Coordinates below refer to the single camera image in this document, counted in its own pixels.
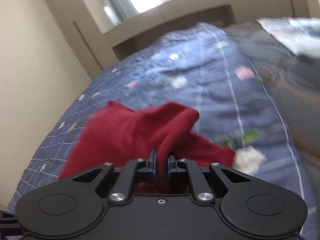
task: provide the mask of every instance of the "screw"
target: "screw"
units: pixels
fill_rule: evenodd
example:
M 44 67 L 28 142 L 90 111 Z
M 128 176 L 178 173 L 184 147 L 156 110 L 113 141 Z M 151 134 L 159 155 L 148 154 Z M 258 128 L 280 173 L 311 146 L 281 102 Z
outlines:
M 197 195 L 197 198 L 202 200 L 202 201 L 209 201 L 213 199 L 213 195 L 208 192 L 203 192 Z
M 166 201 L 165 199 L 158 199 L 157 202 L 158 202 L 159 204 L 164 204 L 164 203 L 166 203 L 167 201 Z
M 113 201 L 121 201 L 125 199 L 125 195 L 122 193 L 113 193 L 110 195 L 110 199 Z

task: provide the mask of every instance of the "red garment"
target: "red garment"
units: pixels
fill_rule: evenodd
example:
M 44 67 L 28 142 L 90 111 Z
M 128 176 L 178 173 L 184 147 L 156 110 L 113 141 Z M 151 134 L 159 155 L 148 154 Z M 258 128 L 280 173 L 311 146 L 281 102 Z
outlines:
M 174 102 L 134 111 L 111 101 L 89 120 L 59 178 L 104 162 L 122 167 L 132 159 L 148 159 L 151 150 L 157 150 L 157 173 L 161 180 L 166 177 L 166 159 L 171 153 L 176 159 L 194 160 L 202 167 L 211 162 L 231 166 L 233 150 L 191 132 L 198 118 L 198 111 Z

